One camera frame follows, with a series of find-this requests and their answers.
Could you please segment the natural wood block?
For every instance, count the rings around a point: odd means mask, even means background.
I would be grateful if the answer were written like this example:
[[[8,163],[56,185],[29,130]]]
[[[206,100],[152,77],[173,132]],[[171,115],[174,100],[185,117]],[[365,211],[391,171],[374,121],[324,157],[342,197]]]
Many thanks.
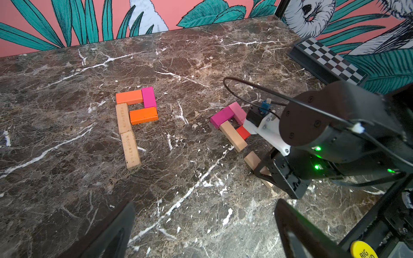
[[[130,122],[129,109],[126,103],[116,105],[116,115],[119,133],[125,133],[132,130]]]
[[[225,121],[219,127],[219,129],[225,134],[230,143],[234,146],[237,152],[241,152],[247,147],[247,142],[236,131],[229,121]]]
[[[245,158],[244,161],[248,164],[248,166],[252,169],[255,170],[258,166],[258,164],[261,162],[261,159],[256,155],[256,153],[254,151],[251,151]],[[260,171],[260,173],[262,175],[268,175],[271,176],[270,171],[268,170],[267,167],[263,167]],[[262,183],[267,187],[267,188],[272,188],[273,185],[268,182],[265,181],[263,179],[261,179]]]
[[[121,134],[127,169],[139,167],[142,163],[133,131]]]

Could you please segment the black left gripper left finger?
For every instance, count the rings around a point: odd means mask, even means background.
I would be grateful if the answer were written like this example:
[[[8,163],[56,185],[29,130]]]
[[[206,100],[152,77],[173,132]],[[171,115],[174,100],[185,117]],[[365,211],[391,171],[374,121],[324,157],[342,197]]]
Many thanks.
[[[59,257],[123,258],[128,247],[134,220],[133,202],[122,202]]]

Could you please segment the orange block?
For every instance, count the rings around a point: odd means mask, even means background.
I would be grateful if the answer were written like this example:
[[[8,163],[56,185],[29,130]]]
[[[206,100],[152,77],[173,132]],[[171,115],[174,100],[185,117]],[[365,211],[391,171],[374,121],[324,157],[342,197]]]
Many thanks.
[[[148,107],[129,112],[130,122],[132,125],[147,123],[158,120],[158,112],[156,107]]]
[[[127,91],[116,94],[116,103],[134,105],[143,103],[143,95],[141,90]]]

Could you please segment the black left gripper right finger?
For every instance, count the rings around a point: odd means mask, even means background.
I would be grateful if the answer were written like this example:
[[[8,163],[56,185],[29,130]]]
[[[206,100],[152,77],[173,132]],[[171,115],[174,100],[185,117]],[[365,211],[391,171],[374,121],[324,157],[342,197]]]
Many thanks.
[[[288,258],[350,258],[309,220],[285,200],[277,201],[274,217],[282,246]]]

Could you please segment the red block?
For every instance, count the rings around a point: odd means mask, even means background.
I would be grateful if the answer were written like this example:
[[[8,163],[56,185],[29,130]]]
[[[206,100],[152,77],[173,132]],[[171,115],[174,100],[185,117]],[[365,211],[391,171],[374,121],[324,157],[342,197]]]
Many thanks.
[[[243,126],[240,126],[238,129],[236,129],[238,134],[243,138],[243,140],[246,140],[251,134],[248,132],[247,129],[245,129]]]

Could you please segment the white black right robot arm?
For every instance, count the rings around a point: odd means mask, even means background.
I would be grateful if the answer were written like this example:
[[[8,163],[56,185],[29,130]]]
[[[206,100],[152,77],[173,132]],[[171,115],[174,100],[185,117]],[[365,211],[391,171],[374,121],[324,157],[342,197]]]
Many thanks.
[[[285,154],[272,149],[254,175],[300,199],[312,180],[413,171],[413,86],[374,94],[338,81],[285,107],[278,125]]]

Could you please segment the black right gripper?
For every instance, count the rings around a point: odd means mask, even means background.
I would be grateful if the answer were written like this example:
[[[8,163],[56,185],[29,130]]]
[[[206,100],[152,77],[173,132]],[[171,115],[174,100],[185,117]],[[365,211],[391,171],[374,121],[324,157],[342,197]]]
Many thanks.
[[[258,163],[253,173],[288,194],[293,200],[303,198],[311,182],[319,177],[321,157],[293,148],[288,156],[272,148]]]

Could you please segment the magenta block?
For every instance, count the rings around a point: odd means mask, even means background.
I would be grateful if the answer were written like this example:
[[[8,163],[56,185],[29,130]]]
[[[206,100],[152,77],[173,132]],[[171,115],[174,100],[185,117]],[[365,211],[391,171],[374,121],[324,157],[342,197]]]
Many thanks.
[[[232,119],[234,117],[234,112],[231,110],[229,106],[225,107],[215,115],[210,118],[210,122],[212,125],[219,129],[219,127],[226,121]]]
[[[144,103],[144,108],[157,107],[157,102],[154,94],[153,87],[146,87],[142,89],[142,98]]]

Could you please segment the pink block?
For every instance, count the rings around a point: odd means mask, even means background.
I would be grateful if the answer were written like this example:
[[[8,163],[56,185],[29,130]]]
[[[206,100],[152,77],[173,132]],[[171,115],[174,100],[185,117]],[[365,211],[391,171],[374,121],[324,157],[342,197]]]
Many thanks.
[[[242,126],[246,119],[246,112],[242,109],[238,102],[233,102],[229,105],[229,108],[234,113],[234,118],[237,123]]]

